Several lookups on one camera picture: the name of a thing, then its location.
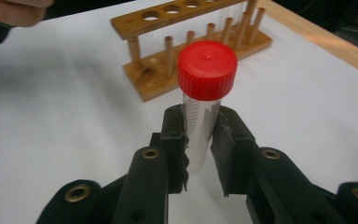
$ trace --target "finger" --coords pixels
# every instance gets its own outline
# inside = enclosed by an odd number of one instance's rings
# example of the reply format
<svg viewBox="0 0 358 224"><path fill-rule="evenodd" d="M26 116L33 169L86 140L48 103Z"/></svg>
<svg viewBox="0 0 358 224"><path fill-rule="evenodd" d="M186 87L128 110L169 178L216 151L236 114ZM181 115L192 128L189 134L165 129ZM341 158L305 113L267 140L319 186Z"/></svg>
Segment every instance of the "finger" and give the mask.
<svg viewBox="0 0 358 224"><path fill-rule="evenodd" d="M0 22L13 26L29 27L45 17L46 10L8 2L0 2Z"/></svg>
<svg viewBox="0 0 358 224"><path fill-rule="evenodd" d="M25 5L30 7L50 7L53 5L54 0L5 0L9 3L16 3L19 5Z"/></svg>

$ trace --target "white table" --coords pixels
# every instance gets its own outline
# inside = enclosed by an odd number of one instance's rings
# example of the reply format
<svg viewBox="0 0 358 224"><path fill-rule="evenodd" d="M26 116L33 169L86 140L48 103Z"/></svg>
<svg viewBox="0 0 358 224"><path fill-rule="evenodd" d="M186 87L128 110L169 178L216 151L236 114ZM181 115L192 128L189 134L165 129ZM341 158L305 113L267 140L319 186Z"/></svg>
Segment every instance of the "white table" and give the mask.
<svg viewBox="0 0 358 224"><path fill-rule="evenodd" d="M109 20L164 1L137 1L14 29L0 46L0 223L35 223L55 192L77 179L102 186L126 174L133 153L160 131L180 90L142 103L121 65L130 60ZM208 14L141 37L203 33ZM261 147L285 152L310 181L336 192L358 181L358 70L275 20L272 47L239 62L223 105ZM169 223L250 223L245 197L223 197L211 153L188 192L170 195Z"/></svg>

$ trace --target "wooden test tube rack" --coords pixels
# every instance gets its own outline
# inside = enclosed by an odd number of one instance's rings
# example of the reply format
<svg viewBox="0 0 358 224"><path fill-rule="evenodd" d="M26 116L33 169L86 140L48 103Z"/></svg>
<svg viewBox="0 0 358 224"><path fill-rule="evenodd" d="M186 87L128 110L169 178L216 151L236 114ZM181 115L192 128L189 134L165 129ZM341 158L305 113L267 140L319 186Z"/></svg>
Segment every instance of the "wooden test tube rack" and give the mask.
<svg viewBox="0 0 358 224"><path fill-rule="evenodd" d="M222 42L233 49L238 60L268 48L272 39L258 31L264 8L257 10L255 21L251 24L256 0L249 0L239 23L232 24L233 19L227 18L222 31L215 31L214 24L209 23L206 35L195 38L195 32L188 31L186 42L177 46L172 44L173 40L170 36L166 36L165 50L141 57L139 35L243 1L176 0L113 18L111 20L113 27L123 40L128 41L130 49L131 62L123 65L124 71L142 100L149 101L178 87L177 58L182 49L192 42L201 40Z"/></svg>

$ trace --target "test tube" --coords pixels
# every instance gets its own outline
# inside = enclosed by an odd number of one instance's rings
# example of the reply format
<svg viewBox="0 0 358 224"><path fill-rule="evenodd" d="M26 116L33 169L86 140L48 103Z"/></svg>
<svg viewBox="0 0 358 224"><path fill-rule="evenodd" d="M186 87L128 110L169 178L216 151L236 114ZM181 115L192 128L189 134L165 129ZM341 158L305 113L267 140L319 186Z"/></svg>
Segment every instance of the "test tube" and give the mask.
<svg viewBox="0 0 358 224"><path fill-rule="evenodd" d="M178 59L178 83L183 91L187 171L202 168L210 146L221 100L232 89L237 57L226 45L199 41L185 47Z"/></svg>

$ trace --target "red cap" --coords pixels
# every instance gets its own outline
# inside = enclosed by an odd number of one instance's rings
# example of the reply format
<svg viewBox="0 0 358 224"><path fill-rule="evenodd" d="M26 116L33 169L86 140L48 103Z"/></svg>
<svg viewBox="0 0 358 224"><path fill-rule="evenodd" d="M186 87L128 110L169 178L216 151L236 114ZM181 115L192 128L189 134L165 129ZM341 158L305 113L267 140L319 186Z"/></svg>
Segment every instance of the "red cap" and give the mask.
<svg viewBox="0 0 358 224"><path fill-rule="evenodd" d="M178 82L182 91L200 101L219 100L232 89L237 57L224 44L199 41L179 55Z"/></svg>

